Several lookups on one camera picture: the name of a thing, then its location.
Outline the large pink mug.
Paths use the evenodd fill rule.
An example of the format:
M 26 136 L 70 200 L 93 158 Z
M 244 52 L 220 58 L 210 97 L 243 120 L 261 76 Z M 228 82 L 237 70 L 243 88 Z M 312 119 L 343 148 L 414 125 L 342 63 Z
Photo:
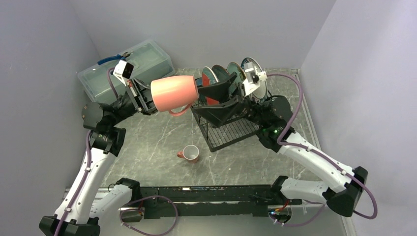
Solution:
M 150 91 L 159 112 L 169 112 L 178 117 L 187 111 L 199 98 L 196 81 L 191 75 L 157 79 L 151 82 Z

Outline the dark blue speckled plate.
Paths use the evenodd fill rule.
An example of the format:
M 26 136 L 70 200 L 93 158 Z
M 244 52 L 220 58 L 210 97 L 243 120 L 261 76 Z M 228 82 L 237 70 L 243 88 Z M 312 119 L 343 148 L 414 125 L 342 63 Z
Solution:
M 211 69 L 216 75 L 219 82 L 226 81 L 230 76 L 229 72 L 221 65 L 216 64 Z

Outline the black wire dish rack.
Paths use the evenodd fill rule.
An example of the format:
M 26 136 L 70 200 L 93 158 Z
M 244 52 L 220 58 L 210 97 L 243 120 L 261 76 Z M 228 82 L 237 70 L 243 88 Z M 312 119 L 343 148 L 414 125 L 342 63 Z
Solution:
M 231 86 L 229 87 L 229 100 L 234 97 L 233 93 L 236 88 L 237 85 L 232 82 Z M 201 104 L 198 99 L 192 105 L 191 111 L 193 107 L 205 105 L 208 105 L 207 101 L 204 104 Z M 244 118 L 233 117 L 223 126 L 219 128 L 213 128 L 211 124 L 208 123 L 204 118 L 197 115 L 193 111 L 192 113 L 211 152 L 218 151 L 222 148 L 228 147 L 246 138 L 254 136 L 259 130 L 259 125 Z

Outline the mint green flower plate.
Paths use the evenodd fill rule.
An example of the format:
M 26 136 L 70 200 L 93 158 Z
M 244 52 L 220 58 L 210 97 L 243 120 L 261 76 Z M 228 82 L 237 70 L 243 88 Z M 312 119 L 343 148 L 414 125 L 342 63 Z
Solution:
M 234 80 L 235 85 L 242 83 L 247 78 L 244 70 L 236 62 L 230 62 L 227 66 L 227 71 L 229 74 L 233 74 L 234 72 L 237 74 Z

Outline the green rimmed white plate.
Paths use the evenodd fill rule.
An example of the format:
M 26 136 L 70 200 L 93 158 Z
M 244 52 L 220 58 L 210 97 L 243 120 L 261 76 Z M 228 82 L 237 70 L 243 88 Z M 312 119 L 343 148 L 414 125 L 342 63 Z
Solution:
M 257 103 L 263 103 L 268 96 L 266 72 L 256 60 L 251 57 L 244 58 L 241 67 L 244 69 L 246 78 L 242 82 L 243 94 Z

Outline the small pink mug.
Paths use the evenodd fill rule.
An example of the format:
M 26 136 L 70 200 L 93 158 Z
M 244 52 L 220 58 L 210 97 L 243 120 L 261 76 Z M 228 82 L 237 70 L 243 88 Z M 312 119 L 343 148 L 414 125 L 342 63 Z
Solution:
M 189 163 L 196 163 L 199 159 L 200 151 L 195 145 L 187 145 L 177 153 L 178 158 L 185 159 Z

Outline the dark blue tan bowl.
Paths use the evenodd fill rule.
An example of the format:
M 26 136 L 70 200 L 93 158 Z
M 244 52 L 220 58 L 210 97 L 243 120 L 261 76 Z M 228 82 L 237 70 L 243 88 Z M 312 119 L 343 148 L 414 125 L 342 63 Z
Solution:
M 203 83 L 202 83 L 202 78 L 201 78 L 201 77 L 196 78 L 196 79 L 195 79 L 195 82 L 196 82 L 197 88 L 200 88 L 200 87 L 202 87 L 202 86 L 203 86 Z M 206 102 L 206 98 L 205 98 L 203 95 L 200 95 L 200 94 L 199 94 L 199 102 L 200 102 L 201 104 L 204 104 L 204 103 Z

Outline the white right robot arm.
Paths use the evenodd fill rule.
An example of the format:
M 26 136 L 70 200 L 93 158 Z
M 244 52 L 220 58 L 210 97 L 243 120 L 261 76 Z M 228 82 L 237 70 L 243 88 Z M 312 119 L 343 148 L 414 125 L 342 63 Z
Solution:
M 193 112 L 213 127 L 224 126 L 232 118 L 246 119 L 258 126 L 256 135 L 265 148 L 295 160 L 319 178 L 308 181 L 280 176 L 271 190 L 275 203 L 302 199 L 325 204 L 341 216 L 356 214 L 362 193 L 368 192 L 365 185 L 368 171 L 331 158 L 296 132 L 292 123 L 298 109 L 292 109 L 286 97 L 267 95 L 263 102 L 254 101 L 246 83 L 236 73 L 225 81 L 199 86 L 198 93 L 213 103 L 203 103 L 193 108 Z

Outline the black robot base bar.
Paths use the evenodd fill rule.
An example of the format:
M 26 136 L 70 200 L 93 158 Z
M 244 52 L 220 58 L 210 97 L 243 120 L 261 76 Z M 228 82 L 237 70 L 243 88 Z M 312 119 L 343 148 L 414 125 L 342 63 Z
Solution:
M 174 216 L 251 215 L 266 217 L 276 207 L 300 205 L 270 185 L 141 187 L 124 209 L 142 209 L 145 219 Z

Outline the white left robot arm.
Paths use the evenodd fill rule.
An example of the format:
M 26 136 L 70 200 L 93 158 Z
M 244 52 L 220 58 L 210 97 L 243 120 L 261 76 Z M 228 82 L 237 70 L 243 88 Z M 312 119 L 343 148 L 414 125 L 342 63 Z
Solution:
M 136 206 L 142 200 L 140 183 L 121 178 L 110 194 L 93 206 L 104 176 L 124 143 L 126 129 L 116 125 L 136 113 L 150 116 L 155 112 L 150 86 L 136 80 L 128 80 L 125 93 L 112 104 L 89 102 L 82 108 L 83 127 L 88 130 L 85 156 L 60 206 L 52 216 L 42 217 L 39 228 L 44 235 L 97 236 L 109 212 L 125 204 Z

